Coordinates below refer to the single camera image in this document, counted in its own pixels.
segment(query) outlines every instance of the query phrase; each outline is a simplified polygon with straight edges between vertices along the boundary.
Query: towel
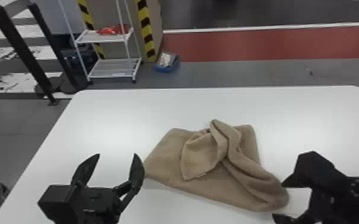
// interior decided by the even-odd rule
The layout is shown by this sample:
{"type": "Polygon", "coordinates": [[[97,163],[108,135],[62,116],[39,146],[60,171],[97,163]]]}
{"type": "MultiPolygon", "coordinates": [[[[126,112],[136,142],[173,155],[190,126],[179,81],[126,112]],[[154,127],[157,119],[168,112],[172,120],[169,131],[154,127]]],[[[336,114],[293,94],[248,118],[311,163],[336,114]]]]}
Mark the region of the towel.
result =
{"type": "Polygon", "coordinates": [[[191,194],[251,211],[288,203],[280,181],[259,163],[250,125],[219,120],[209,129],[171,129],[144,161],[146,177],[191,194]]]}

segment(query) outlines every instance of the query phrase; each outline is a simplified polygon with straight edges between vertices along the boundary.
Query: table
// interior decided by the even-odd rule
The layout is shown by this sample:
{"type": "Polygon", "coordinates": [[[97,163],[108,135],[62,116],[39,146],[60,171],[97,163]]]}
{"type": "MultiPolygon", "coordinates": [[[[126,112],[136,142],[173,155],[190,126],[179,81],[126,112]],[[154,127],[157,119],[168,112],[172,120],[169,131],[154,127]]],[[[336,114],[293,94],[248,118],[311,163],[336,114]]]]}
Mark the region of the table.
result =
{"type": "MultiPolygon", "coordinates": [[[[89,186],[128,178],[133,153],[145,159],[172,127],[199,130],[211,119],[255,128],[264,168],[281,181],[298,154],[317,151],[359,176],[359,88],[309,86],[82,91],[75,95],[0,209],[0,223],[51,223],[37,206],[50,184],[68,184],[89,156],[101,158],[89,186]]],[[[297,216],[309,189],[290,190],[278,211],[297,216]]],[[[273,223],[254,213],[145,180],[120,223],[273,223]]]]}

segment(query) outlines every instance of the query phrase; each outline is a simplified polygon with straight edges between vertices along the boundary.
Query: blue container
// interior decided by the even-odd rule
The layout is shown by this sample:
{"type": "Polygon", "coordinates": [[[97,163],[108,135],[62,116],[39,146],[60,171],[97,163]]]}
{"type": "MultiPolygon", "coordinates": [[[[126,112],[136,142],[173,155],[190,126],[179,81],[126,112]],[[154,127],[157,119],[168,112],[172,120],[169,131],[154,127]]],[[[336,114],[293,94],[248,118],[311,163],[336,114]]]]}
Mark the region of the blue container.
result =
{"type": "Polygon", "coordinates": [[[176,55],[174,58],[174,61],[172,63],[172,66],[169,67],[161,67],[159,65],[157,65],[156,63],[154,64],[154,69],[158,72],[163,72],[163,73],[170,73],[172,71],[174,71],[175,68],[178,67],[178,64],[180,63],[180,57],[179,55],[176,55]]]}

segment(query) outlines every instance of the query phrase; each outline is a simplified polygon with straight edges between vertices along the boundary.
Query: red object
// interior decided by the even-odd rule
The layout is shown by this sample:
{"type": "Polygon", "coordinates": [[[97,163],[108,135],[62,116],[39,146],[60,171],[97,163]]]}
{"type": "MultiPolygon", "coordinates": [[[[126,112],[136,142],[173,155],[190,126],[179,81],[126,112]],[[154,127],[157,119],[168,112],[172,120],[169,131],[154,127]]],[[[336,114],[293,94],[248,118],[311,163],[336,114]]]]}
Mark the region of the red object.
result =
{"type": "Polygon", "coordinates": [[[182,62],[359,58],[359,27],[164,34],[182,62]]]}
{"type": "MultiPolygon", "coordinates": [[[[123,26],[124,26],[124,32],[125,34],[127,34],[129,32],[128,24],[123,24],[123,26]]],[[[106,26],[105,28],[98,29],[97,33],[102,35],[120,35],[122,34],[122,29],[121,29],[121,25],[117,24],[115,26],[106,26]]]]}

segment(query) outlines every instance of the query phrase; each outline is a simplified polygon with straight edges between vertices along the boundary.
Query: hazard stripe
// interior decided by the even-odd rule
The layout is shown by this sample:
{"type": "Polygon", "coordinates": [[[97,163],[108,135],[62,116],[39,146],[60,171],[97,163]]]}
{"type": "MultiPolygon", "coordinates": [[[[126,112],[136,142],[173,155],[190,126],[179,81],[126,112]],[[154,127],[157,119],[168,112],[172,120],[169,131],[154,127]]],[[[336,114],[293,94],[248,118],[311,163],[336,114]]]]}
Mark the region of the hazard stripe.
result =
{"type": "Polygon", "coordinates": [[[138,19],[141,26],[144,48],[147,54],[147,61],[155,62],[157,60],[157,52],[153,41],[150,14],[149,9],[147,8],[147,2],[146,0],[135,0],[135,3],[138,6],[138,19]]]}
{"type": "MultiPolygon", "coordinates": [[[[85,22],[86,28],[88,30],[95,30],[91,12],[88,8],[88,4],[86,3],[86,0],[77,0],[77,2],[79,5],[79,9],[82,12],[82,18],[85,22]]],[[[103,51],[103,48],[101,47],[101,45],[99,43],[96,43],[94,46],[95,46],[95,51],[100,56],[100,58],[104,59],[105,58],[104,51],[103,51]]]]}

